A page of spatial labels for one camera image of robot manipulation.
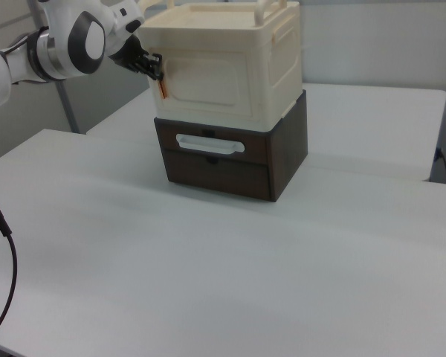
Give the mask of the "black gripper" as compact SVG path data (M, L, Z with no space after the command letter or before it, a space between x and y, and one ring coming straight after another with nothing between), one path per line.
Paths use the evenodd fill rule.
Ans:
M131 35L123 47L112 55L112 61L135 73L142 73L152 80L162 80L164 73L161 70L162 56L160 54L149 54L141 46L139 38Z

